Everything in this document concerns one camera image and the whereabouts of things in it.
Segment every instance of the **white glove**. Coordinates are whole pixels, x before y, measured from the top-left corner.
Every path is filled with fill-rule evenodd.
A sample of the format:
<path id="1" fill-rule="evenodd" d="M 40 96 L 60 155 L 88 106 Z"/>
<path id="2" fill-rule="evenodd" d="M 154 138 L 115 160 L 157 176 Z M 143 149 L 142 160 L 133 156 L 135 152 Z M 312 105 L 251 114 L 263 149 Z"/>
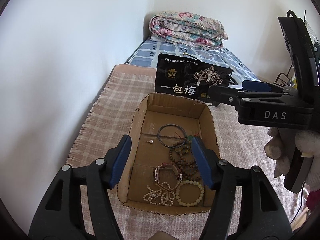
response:
<path id="1" fill-rule="evenodd" d="M 286 175 L 290 169 L 295 147 L 303 157 L 313 157 L 313 163 L 305 183 L 311 191 L 320 190 L 320 134 L 313 131 L 271 127 L 268 131 L 273 138 L 265 145 L 267 156 L 276 160 L 274 177 Z"/>

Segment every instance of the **folded quilt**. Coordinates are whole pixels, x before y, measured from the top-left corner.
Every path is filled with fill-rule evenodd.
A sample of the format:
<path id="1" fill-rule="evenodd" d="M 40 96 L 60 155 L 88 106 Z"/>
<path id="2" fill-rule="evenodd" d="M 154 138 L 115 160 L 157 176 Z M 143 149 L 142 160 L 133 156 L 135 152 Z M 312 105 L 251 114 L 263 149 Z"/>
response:
<path id="1" fill-rule="evenodd" d="M 222 39 L 228 39 L 221 22 L 188 12 L 160 12 L 151 18 L 149 30 L 167 42 L 201 49 L 220 49 Z"/>

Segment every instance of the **bed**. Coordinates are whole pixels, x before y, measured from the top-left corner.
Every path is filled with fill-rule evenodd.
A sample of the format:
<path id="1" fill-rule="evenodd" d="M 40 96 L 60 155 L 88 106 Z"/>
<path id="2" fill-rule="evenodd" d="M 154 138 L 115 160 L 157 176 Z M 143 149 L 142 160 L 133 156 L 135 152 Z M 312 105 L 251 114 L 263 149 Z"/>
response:
<path id="1" fill-rule="evenodd" d="M 233 71 L 231 77 L 236 81 L 236 84 L 230 84 L 229 87 L 241 89 L 241 84 L 244 80 L 259 81 L 257 76 L 225 47 L 218 50 L 204 50 L 182 44 L 171 44 L 161 40 L 152 41 L 149 37 L 126 63 L 141 67 L 157 68 L 158 55 L 160 53 L 182 56 L 184 52 L 203 62 L 231 68 Z"/>
<path id="2" fill-rule="evenodd" d="M 151 67 L 122 64 L 114 68 L 70 150 L 68 164 L 72 167 L 88 165 L 103 157 L 108 149 L 115 147 L 123 134 L 128 134 L 135 109 L 147 94 L 154 92 L 155 75 L 156 70 Z M 268 128 L 239 124 L 237 112 L 232 106 L 221 104 L 218 107 L 209 106 L 209 109 L 214 120 L 221 158 L 238 167 L 262 167 L 291 220 L 299 208 L 300 196 L 284 188 L 284 177 L 273 178 L 275 162 L 266 157 L 263 149 L 270 140 Z M 158 230 L 180 240 L 198 239 L 209 214 L 166 216 L 143 212 L 123 206 L 116 191 L 116 188 L 108 190 L 108 194 L 126 240 L 145 240 Z M 86 231 L 94 234 L 84 186 L 81 194 Z M 236 231 L 240 203 L 241 190 L 238 188 L 229 234 Z"/>

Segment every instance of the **black card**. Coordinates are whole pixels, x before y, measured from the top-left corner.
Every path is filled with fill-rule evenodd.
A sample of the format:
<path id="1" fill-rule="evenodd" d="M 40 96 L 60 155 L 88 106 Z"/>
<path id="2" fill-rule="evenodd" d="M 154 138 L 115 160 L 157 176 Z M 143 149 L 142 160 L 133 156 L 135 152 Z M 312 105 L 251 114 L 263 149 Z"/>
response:
<path id="1" fill-rule="evenodd" d="M 155 91 L 212 103 L 208 88 L 228 86 L 232 69 L 189 57 L 159 54 Z"/>

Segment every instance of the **cardboard box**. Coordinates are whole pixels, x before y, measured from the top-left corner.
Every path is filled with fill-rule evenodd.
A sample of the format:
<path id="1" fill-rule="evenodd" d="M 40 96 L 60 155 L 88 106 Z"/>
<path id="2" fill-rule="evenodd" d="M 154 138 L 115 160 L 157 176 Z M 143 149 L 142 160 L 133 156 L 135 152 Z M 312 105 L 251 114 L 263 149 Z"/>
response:
<path id="1" fill-rule="evenodd" d="M 193 214 L 210 210 L 214 198 L 214 191 L 207 186 L 201 202 L 194 207 L 183 207 L 174 200 L 173 206 L 151 205 L 143 200 L 149 192 L 147 185 L 152 189 L 159 189 L 154 184 L 153 168 L 162 163 L 169 163 L 169 148 L 163 146 L 157 139 L 160 127 L 165 124 L 181 126 L 187 135 L 198 134 L 205 146 L 216 152 L 220 158 L 217 138 L 211 112 L 206 104 L 188 98 L 168 94 L 152 93 L 146 96 L 136 109 L 130 137 L 132 148 L 118 184 L 118 197 L 123 205 L 143 211 L 166 215 Z M 162 141 L 167 145 L 181 141 L 183 137 L 176 127 L 166 127 L 161 131 Z M 168 182 L 172 187 L 177 183 L 172 170 L 162 169 L 160 180 Z M 180 189 L 181 200 L 193 203 L 199 197 L 199 188 L 195 185 L 184 185 Z"/>

